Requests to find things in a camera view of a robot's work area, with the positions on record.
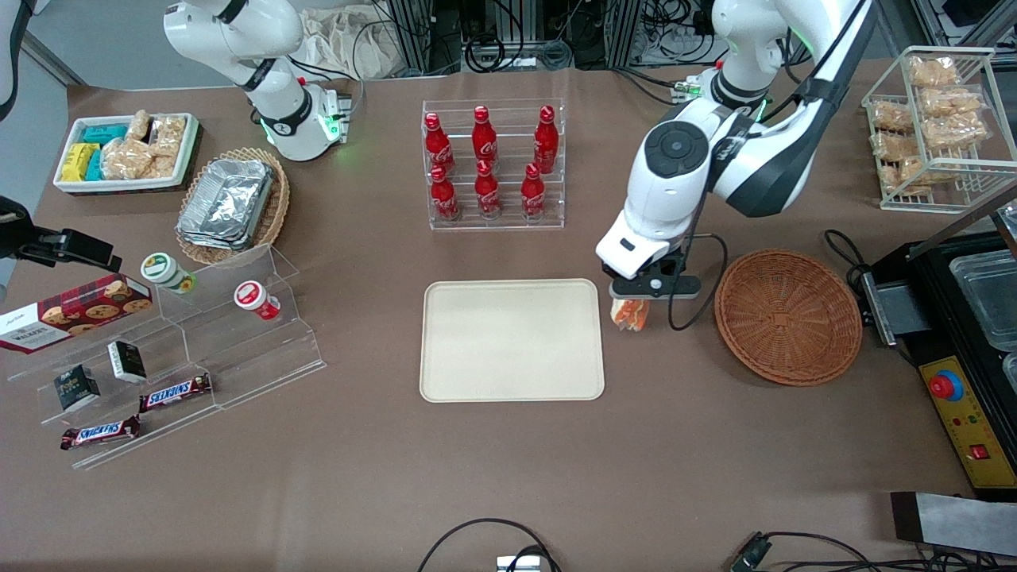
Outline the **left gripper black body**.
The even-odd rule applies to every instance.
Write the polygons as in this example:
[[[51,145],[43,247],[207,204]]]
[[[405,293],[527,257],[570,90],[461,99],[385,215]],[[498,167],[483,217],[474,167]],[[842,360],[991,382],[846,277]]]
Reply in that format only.
[[[669,253],[664,258],[647,263],[640,270],[636,271],[636,274],[633,276],[624,276],[621,272],[614,270],[608,265],[608,276],[611,276],[613,279],[625,281],[650,280],[652,276],[657,276],[662,281],[664,279],[670,280],[682,275],[685,271],[686,254],[684,253]]]

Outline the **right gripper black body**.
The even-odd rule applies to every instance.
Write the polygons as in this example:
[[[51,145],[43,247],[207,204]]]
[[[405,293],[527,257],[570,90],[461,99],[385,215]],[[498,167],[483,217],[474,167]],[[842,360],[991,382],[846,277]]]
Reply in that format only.
[[[33,224],[29,211],[13,199],[1,198],[1,258],[58,263],[54,250],[60,234]]]

